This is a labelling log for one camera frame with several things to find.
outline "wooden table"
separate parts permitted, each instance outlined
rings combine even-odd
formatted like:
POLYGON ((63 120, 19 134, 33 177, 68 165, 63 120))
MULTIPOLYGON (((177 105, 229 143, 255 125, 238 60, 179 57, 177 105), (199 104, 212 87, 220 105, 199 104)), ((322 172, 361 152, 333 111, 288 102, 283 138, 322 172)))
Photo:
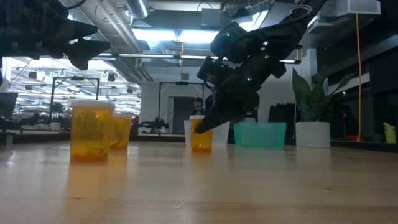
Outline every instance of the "wooden table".
POLYGON ((0 223, 398 223, 398 154, 135 142, 69 166, 67 142, 0 151, 0 223))

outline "yellow bottle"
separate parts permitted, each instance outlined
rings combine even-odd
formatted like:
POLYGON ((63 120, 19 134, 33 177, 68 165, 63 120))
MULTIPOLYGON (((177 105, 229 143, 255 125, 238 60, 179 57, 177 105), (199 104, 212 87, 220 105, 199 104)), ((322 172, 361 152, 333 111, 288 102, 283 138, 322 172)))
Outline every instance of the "yellow bottle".
POLYGON ((107 162, 114 105, 98 100, 71 105, 70 162, 107 162))
POLYGON ((189 117, 191 121, 191 149, 192 152, 211 152, 213 143, 213 130, 209 130, 203 134, 195 132, 196 127, 203 120, 203 115, 189 117))
POLYGON ((397 144, 396 127, 384 122, 384 134, 386 135, 386 143, 397 144))
POLYGON ((129 148, 131 115, 113 113, 110 151, 125 151, 129 148))

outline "yellow cable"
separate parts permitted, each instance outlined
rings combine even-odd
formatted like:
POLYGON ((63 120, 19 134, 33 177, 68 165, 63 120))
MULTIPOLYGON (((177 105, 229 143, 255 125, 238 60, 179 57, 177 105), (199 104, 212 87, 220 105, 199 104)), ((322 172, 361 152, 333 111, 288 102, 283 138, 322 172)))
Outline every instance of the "yellow cable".
POLYGON ((356 23, 356 45, 358 50, 358 66, 359 66, 359 99, 358 99, 358 138, 361 140, 362 131, 362 62, 361 62, 361 45, 359 42, 359 19, 358 19, 358 1, 355 1, 355 23, 356 23))

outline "black robotic arm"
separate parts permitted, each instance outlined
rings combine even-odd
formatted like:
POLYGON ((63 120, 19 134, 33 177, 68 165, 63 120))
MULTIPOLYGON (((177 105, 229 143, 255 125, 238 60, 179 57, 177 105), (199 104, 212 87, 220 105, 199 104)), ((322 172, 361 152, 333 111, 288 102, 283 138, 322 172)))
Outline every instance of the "black robotic arm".
POLYGON ((207 87, 208 83, 214 84, 213 105, 197 126, 197 133, 242 117, 258 106, 261 84, 271 74, 280 78, 286 72, 280 61, 300 48, 308 23, 326 1, 304 0, 273 26, 246 32, 234 22, 218 33, 211 43, 218 60, 207 57, 197 75, 207 87), (224 57, 240 65, 229 68, 222 64, 224 57))
POLYGON ((59 59, 66 55, 74 66, 87 70, 88 61, 111 45, 85 40, 85 36, 97 33, 98 29, 68 19, 70 8, 58 0, 0 0, 0 58, 28 56, 39 59, 49 55, 59 59))

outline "teal plastic bin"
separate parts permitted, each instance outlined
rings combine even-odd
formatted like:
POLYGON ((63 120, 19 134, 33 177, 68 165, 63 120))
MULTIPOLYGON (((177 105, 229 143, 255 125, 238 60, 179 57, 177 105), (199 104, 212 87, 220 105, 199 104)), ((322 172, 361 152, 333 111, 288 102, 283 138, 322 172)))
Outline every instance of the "teal plastic bin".
POLYGON ((283 148, 286 123, 243 121, 234 124, 235 145, 241 147, 283 148))

